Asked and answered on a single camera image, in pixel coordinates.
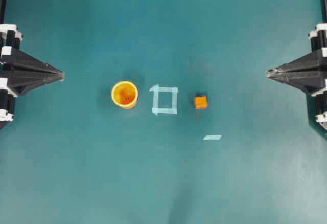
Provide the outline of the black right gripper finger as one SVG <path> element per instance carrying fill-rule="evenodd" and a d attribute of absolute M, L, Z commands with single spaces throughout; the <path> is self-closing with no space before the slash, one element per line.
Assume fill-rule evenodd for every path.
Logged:
<path fill-rule="evenodd" d="M 326 47 L 315 50 L 292 62 L 271 68 L 266 72 L 267 77 L 274 77 L 279 73 L 326 71 Z"/>
<path fill-rule="evenodd" d="M 312 97 L 326 91 L 326 71 L 267 71 L 266 76 L 274 81 L 297 88 Z"/>

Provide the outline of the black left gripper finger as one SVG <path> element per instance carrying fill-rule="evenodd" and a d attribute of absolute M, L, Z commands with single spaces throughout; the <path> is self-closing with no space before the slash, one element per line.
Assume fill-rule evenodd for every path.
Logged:
<path fill-rule="evenodd" d="M 64 79 L 64 73 L 47 73 L 34 71 L 6 71 L 7 87 L 16 95 L 22 96 L 27 92 Z"/>
<path fill-rule="evenodd" d="M 63 71 L 51 66 L 48 63 L 35 59 L 34 57 L 26 54 L 25 52 L 10 46 L 2 47 L 1 64 L 9 64 L 15 68 L 64 76 Z"/>

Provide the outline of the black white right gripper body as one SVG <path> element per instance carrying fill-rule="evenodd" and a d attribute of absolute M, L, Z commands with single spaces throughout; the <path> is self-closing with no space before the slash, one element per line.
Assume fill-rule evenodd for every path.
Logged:
<path fill-rule="evenodd" d="M 312 51 L 318 50 L 321 54 L 319 70 L 322 71 L 322 88 L 311 94 L 315 98 L 316 122 L 326 130 L 326 23 L 319 23 L 315 30 L 308 34 Z"/>

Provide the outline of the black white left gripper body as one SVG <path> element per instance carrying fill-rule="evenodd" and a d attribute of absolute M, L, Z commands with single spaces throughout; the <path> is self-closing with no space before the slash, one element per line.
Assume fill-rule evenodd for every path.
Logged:
<path fill-rule="evenodd" d="M 1 24 L 1 57 L 10 55 L 13 48 L 19 49 L 23 40 L 16 24 Z M 17 94 L 8 87 L 9 78 L 4 77 L 4 71 L 9 70 L 9 64 L 1 60 L 1 129 L 14 119 Z"/>

